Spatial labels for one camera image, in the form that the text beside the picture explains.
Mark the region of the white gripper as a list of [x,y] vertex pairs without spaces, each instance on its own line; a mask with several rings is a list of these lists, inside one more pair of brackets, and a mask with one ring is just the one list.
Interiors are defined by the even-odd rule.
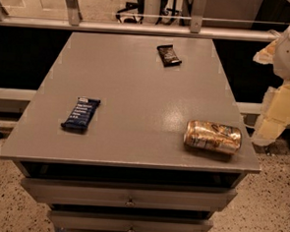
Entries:
[[[273,64],[274,74],[290,81],[290,25],[278,40],[274,40],[253,57],[259,64]],[[261,114],[255,123],[252,143],[268,146],[290,125],[290,82],[279,88],[269,87],[264,93]]]

